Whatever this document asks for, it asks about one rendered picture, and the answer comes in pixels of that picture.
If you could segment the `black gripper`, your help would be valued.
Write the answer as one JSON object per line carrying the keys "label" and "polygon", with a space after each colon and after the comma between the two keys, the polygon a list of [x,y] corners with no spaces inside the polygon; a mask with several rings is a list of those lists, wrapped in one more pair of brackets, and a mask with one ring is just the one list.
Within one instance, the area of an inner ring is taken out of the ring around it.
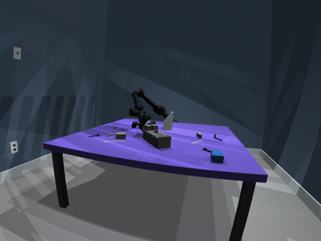
{"label": "black gripper", "polygon": [[[140,115],[140,116],[143,116],[143,115]],[[145,125],[145,123],[146,123],[146,120],[145,120],[145,121],[142,120],[142,121],[140,122],[140,116],[138,117],[139,123],[138,123],[138,122],[132,122],[131,127],[132,127],[132,128],[136,128],[136,126],[139,126],[138,128],[143,131],[144,125]],[[150,122],[152,122],[154,125],[156,124],[155,121],[150,121]]]}

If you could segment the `blue cube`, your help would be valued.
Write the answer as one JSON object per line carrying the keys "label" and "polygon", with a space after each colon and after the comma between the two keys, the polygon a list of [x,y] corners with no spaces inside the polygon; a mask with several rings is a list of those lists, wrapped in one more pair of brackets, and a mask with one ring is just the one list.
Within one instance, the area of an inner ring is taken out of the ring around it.
{"label": "blue cube", "polygon": [[223,164],[224,162],[223,151],[211,150],[211,162]]}

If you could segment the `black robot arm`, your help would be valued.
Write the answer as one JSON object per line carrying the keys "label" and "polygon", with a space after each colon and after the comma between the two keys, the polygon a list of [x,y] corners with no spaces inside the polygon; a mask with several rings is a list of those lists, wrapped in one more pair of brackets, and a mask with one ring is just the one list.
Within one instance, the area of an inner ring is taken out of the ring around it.
{"label": "black robot arm", "polygon": [[132,94],[132,97],[134,99],[134,109],[133,108],[130,108],[130,111],[129,111],[129,115],[130,116],[140,116],[140,115],[143,115],[143,116],[140,116],[140,122],[145,120],[149,120],[151,119],[151,116],[150,115],[145,115],[145,111],[143,111],[143,105],[142,103],[140,103],[139,101],[139,98],[138,97],[141,97],[142,99],[144,99],[150,106],[153,107],[153,111],[155,113],[157,113],[158,115],[162,115],[164,118],[166,118],[169,113],[167,113],[165,110],[166,110],[166,107],[164,106],[161,106],[160,104],[156,104],[154,101],[152,101],[145,93],[144,91],[141,89],[141,87],[138,87],[136,91],[133,92]]}

